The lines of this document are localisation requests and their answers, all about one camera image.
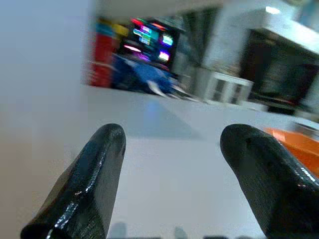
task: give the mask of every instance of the white table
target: white table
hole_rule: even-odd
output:
[[[124,229],[128,237],[169,239],[175,238],[177,228],[191,239],[263,238],[221,154],[222,130],[232,123],[291,129],[295,121],[319,128],[292,116],[87,86],[82,90],[79,101],[66,103],[69,110],[33,112],[32,130],[37,128],[38,133],[32,133],[46,131],[60,139],[65,153],[73,157],[103,124],[124,128],[127,150],[110,225],[114,236]],[[64,159],[64,168],[70,162]],[[62,170],[58,168],[52,178]],[[47,192],[53,183],[45,187]]]

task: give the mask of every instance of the white tabletop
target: white tabletop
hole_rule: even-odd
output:
[[[221,132],[232,123],[289,130],[295,121],[301,121],[318,127],[308,120],[266,112],[88,86],[81,90],[79,98],[65,102],[59,110],[56,106],[50,108],[47,102],[36,101],[32,105],[32,120],[27,116],[14,117],[21,124],[31,122],[33,136],[53,135],[55,142],[63,142],[61,147],[69,156],[61,160],[62,164],[43,163],[37,172],[50,167],[46,169],[50,174],[41,177],[34,177],[34,167],[32,173],[25,168],[20,170],[26,174],[23,180],[34,177],[33,183],[23,187],[31,187],[28,191],[40,195],[38,203],[33,201],[33,208],[26,211],[28,216],[20,218],[19,227],[36,213],[57,176],[90,136],[106,123],[118,123],[126,132],[127,149],[109,236],[169,239],[177,233],[191,239],[263,238],[238,181],[221,154]],[[15,122],[14,129],[19,128],[17,125]],[[19,192],[19,187],[12,187],[12,191]],[[26,197],[21,193],[19,203]]]

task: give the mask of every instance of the orange object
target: orange object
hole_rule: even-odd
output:
[[[319,177],[319,142],[303,134],[276,128],[265,128],[280,141],[301,163]]]

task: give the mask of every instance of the glossy black plastic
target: glossy black plastic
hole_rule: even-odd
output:
[[[226,127],[220,147],[265,235],[319,238],[319,179],[271,135]]]
[[[22,239],[104,239],[109,228],[126,147],[123,129],[96,131],[63,172]]]

